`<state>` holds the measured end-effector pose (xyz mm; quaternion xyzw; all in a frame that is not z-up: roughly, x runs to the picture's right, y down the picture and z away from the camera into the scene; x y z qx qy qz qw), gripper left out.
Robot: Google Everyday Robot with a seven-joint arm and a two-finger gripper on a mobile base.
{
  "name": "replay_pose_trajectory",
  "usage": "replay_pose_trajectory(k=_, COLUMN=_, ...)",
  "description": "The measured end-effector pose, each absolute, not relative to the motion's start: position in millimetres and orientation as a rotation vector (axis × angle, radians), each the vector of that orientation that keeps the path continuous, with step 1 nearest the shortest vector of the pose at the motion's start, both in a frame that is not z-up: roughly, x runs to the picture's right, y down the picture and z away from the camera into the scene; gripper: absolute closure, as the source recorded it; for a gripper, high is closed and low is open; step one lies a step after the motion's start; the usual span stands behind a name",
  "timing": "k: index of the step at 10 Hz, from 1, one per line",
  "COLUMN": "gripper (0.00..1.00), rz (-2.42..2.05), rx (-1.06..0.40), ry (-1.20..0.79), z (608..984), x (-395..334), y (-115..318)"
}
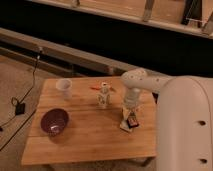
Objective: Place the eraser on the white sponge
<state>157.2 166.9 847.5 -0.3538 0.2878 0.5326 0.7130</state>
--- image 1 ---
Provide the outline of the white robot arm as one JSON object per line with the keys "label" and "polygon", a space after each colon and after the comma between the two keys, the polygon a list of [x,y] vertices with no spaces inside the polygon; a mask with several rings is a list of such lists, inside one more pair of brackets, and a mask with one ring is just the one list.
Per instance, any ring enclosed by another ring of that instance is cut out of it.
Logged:
{"label": "white robot arm", "polygon": [[121,80],[129,109],[136,107],[143,89],[158,95],[157,171],[213,171],[213,78],[148,76],[138,68]]}

